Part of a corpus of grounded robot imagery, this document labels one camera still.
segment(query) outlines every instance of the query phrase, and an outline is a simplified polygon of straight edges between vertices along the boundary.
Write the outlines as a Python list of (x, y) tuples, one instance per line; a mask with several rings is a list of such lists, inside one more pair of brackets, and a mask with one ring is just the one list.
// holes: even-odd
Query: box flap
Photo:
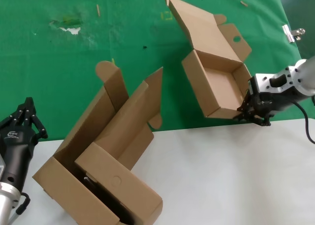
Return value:
[(182, 64), (204, 116), (208, 116), (219, 109), (219, 104), (211, 90), (205, 69), (197, 52), (195, 50), (191, 51), (182, 61)]
[(137, 225), (152, 225), (160, 215), (161, 197), (95, 143), (75, 162), (132, 213)]
[(214, 15), (181, 0), (166, 0), (166, 4), (195, 50), (237, 62), (243, 62), (251, 52), (233, 24), (222, 25), (224, 15)]
[(100, 134), (114, 115), (115, 109), (105, 88), (102, 87), (61, 143), (56, 153), (66, 147), (72, 151), (72, 148), (80, 145), (83, 149), (74, 158), (76, 159)]
[(51, 157), (33, 178), (79, 225), (118, 225), (119, 218)]
[(151, 129), (149, 128), (148, 124), (145, 124), (142, 130), (136, 135), (133, 141), (119, 156), (117, 161), (120, 162), (127, 169), (131, 170), (133, 166), (138, 162), (144, 151), (147, 149), (153, 138), (154, 135)]
[(96, 65), (96, 74), (103, 81), (115, 111), (118, 112), (129, 98), (122, 71), (111, 62), (101, 61)]
[(219, 108), (217, 111), (207, 116), (207, 118), (222, 118), (222, 119), (233, 119), (240, 112), (233, 109)]
[(141, 83), (94, 142), (118, 159), (148, 121), (159, 128), (161, 82), (162, 68)]

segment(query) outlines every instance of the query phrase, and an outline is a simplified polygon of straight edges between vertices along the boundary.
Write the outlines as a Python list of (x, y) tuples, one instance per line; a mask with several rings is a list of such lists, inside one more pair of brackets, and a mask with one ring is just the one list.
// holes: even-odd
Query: open cardboard box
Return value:
[(182, 64), (204, 116), (237, 116), (251, 78), (243, 61), (252, 49), (234, 24), (224, 24), (224, 15), (165, 1), (193, 46)]
[[(156, 129), (162, 123), (162, 68), (130, 98), (118, 67), (100, 62), (96, 72), (104, 86), (33, 178), (79, 225), (125, 224), (99, 199), (108, 196), (123, 205), (135, 225), (152, 225), (162, 199), (130, 170), (153, 139), (147, 122)], [(87, 178), (97, 185), (97, 196)]]

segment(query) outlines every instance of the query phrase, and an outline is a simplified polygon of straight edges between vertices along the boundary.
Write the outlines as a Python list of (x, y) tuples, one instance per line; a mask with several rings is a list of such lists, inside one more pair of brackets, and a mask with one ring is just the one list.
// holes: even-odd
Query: silver metal bracket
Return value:
[(282, 29), (290, 43), (295, 42), (295, 40), (301, 40), (301, 35), (305, 34), (303, 28), (291, 31), (288, 25), (284, 25), (282, 26)]

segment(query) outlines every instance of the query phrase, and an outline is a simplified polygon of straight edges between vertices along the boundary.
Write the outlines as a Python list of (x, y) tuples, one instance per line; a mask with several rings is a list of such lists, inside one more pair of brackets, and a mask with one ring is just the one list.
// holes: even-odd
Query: white surface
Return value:
[[(35, 148), (31, 203), (15, 225), (76, 224), (32, 179), (60, 143)], [(304, 120), (155, 132), (132, 171), (163, 198), (155, 225), (315, 224), (315, 145)]]

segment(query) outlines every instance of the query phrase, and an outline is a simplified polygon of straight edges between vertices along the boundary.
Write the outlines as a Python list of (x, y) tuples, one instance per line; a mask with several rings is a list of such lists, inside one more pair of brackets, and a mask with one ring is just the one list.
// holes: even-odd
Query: box lid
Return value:
[(197, 52), (243, 62), (252, 49), (234, 24), (181, 0), (165, 0), (191, 45)]

